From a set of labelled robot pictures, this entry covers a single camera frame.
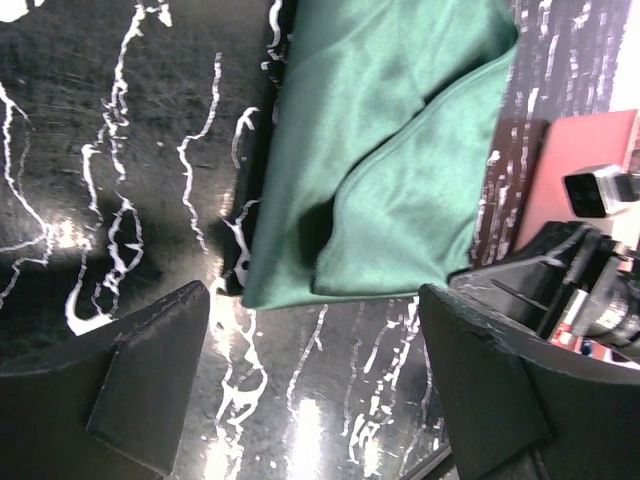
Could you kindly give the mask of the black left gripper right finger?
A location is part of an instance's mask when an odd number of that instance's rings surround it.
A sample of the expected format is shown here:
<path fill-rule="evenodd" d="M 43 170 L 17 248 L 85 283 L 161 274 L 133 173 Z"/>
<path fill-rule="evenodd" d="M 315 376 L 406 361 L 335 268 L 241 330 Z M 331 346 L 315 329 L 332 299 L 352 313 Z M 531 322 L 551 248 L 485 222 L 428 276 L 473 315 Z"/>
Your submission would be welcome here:
<path fill-rule="evenodd" d="M 462 479 L 636 479 L 639 373 L 424 285 L 419 316 Z"/>

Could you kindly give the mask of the dark green cloth napkin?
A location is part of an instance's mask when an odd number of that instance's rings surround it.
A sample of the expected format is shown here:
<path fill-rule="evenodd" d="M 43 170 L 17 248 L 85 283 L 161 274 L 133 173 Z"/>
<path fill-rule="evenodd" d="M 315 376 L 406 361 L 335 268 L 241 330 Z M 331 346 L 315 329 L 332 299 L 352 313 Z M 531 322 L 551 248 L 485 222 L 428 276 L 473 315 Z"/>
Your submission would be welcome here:
<path fill-rule="evenodd" d="M 503 1 L 302 1 L 243 303 L 413 296 L 465 268 L 519 32 Z"/>

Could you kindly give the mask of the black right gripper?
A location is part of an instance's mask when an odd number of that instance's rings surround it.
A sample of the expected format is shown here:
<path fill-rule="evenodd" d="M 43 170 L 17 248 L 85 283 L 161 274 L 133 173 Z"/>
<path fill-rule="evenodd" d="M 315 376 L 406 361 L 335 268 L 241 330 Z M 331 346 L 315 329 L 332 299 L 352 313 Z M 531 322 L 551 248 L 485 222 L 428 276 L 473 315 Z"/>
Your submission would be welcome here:
<path fill-rule="evenodd" d="M 549 221 L 518 251 L 449 276 L 449 287 L 535 330 L 639 358 L 639 252 L 585 222 Z"/>

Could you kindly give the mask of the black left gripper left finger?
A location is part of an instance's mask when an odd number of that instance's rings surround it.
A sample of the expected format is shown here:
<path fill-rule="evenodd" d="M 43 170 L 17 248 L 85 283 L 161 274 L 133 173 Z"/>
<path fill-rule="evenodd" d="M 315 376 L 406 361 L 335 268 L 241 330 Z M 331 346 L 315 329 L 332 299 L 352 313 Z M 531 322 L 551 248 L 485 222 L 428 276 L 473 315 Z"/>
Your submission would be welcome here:
<path fill-rule="evenodd" d="M 164 479 L 208 328 L 192 281 L 153 304 L 1 367 L 4 479 Z"/>

